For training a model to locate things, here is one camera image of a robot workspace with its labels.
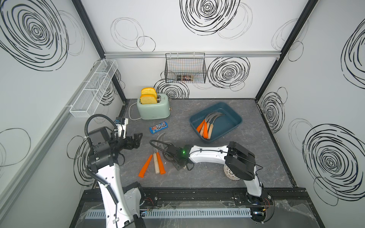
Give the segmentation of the front toast slice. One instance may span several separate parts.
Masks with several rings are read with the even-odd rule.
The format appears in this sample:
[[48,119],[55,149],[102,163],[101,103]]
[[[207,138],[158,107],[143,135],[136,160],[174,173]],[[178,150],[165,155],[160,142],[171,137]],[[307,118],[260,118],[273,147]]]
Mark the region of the front toast slice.
[[157,103],[157,97],[154,95],[141,95],[140,96],[140,103],[142,105],[150,105],[150,104],[156,104]]

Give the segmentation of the rear toast slice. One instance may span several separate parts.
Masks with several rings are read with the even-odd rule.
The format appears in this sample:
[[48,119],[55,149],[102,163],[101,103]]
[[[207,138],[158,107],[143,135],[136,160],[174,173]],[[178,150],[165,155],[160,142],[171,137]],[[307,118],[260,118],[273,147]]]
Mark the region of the rear toast slice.
[[141,95],[144,96],[144,95],[151,95],[155,98],[157,98],[157,92],[154,88],[151,88],[151,87],[147,87],[147,88],[144,88],[141,90]]

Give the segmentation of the mint green toaster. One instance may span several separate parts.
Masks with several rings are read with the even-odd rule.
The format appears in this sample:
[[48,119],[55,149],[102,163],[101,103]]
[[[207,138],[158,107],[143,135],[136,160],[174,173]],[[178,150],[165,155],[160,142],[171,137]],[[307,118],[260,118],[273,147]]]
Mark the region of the mint green toaster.
[[157,94],[156,104],[142,104],[138,98],[137,109],[143,120],[164,119],[171,114],[169,98],[166,94]]

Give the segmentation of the orange handled sickle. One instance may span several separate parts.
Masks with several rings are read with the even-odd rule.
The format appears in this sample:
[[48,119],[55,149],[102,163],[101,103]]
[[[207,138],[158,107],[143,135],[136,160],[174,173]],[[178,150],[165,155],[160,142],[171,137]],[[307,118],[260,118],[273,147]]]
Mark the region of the orange handled sickle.
[[217,114],[217,112],[212,112],[209,113],[204,119],[203,121],[200,123],[200,125],[196,128],[196,130],[199,132],[200,135],[203,135],[203,131],[204,131],[204,125],[207,124],[215,115]]

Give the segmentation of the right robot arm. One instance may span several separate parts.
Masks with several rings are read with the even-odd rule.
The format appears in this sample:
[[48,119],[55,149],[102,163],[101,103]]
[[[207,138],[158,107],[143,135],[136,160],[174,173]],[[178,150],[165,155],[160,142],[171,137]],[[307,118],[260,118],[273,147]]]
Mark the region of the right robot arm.
[[228,169],[228,174],[244,181],[249,196],[262,196],[263,187],[257,175],[259,165],[255,155],[236,142],[220,147],[186,145],[183,148],[167,143],[163,152],[180,167],[196,163],[221,164]]

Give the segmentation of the white round strainer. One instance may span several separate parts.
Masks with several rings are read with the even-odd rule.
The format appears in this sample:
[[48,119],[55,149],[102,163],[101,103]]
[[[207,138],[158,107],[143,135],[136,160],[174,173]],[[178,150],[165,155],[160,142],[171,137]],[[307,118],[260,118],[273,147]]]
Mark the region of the white round strainer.
[[240,178],[238,178],[232,171],[231,169],[227,166],[227,165],[224,165],[223,166],[223,171],[224,171],[224,174],[226,175],[227,178],[229,178],[230,180],[232,181],[239,181]]

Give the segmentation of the toast slice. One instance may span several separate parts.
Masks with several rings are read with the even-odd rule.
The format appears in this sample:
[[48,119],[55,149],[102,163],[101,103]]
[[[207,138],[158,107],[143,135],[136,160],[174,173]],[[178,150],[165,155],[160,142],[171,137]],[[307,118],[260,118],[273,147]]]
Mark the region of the toast slice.
[[142,105],[150,105],[150,104],[156,104],[157,103],[157,97],[154,95],[141,95],[140,96],[140,103]]
[[147,87],[147,88],[144,88],[141,90],[141,95],[144,96],[144,95],[151,95],[155,98],[157,98],[157,92],[154,88],[151,88],[151,87]]

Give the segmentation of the teal plastic storage box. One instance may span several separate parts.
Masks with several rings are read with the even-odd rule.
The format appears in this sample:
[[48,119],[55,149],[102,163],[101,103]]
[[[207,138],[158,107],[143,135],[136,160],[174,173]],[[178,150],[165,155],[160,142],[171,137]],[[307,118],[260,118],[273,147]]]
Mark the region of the teal plastic storage box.
[[[224,116],[216,119],[211,139],[207,140],[199,134],[196,128],[200,125],[203,119],[212,112],[221,112],[222,114],[224,114]],[[192,115],[189,118],[189,123],[194,132],[203,142],[212,143],[223,137],[227,133],[231,132],[232,130],[236,129],[242,123],[242,117],[228,104],[224,102],[218,102]]]

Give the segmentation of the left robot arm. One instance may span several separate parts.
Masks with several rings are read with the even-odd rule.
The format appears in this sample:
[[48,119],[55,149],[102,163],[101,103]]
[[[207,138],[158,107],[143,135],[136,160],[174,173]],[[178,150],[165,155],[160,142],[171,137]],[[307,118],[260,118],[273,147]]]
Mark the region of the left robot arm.
[[127,136],[127,119],[119,118],[116,122],[100,114],[113,125],[113,129],[101,127],[89,131],[88,127],[94,114],[85,123],[85,138],[90,147],[85,172],[95,179],[100,187],[105,209],[106,227],[108,228],[144,228],[145,222],[140,215],[140,206],[144,202],[141,184],[134,182],[126,188],[120,179],[118,157],[122,150],[137,149],[142,133]]

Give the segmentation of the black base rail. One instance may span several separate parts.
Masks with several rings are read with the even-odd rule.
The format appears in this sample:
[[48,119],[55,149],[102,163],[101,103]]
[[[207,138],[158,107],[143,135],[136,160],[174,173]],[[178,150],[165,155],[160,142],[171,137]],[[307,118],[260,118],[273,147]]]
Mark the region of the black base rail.
[[[142,190],[142,198],[137,202],[143,206],[158,206],[172,201],[233,201],[236,205],[247,204],[246,188],[147,188]],[[264,201],[308,198],[305,188],[264,188]]]

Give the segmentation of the blue candy packet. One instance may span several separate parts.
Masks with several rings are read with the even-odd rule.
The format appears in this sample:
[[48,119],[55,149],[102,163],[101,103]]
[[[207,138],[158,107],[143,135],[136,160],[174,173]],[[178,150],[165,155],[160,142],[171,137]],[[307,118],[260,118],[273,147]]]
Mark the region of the blue candy packet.
[[168,128],[168,123],[167,122],[162,122],[162,123],[159,123],[155,126],[150,127],[149,131],[150,131],[150,133],[155,134],[155,133],[157,133],[161,130],[164,130],[166,128]]

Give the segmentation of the wooden handled sickle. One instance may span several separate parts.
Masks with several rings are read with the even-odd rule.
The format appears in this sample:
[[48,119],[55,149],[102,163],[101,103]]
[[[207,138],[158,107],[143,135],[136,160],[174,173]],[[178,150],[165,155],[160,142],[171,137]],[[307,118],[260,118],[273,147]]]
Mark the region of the wooden handled sickle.
[[219,112],[212,112],[210,114],[208,114],[204,120],[202,121],[202,123],[199,125],[199,127],[197,128],[197,130],[199,130],[199,134],[207,139],[207,136],[208,136],[208,128],[209,128],[209,125],[210,125],[210,121],[216,117],[217,115],[219,114]]

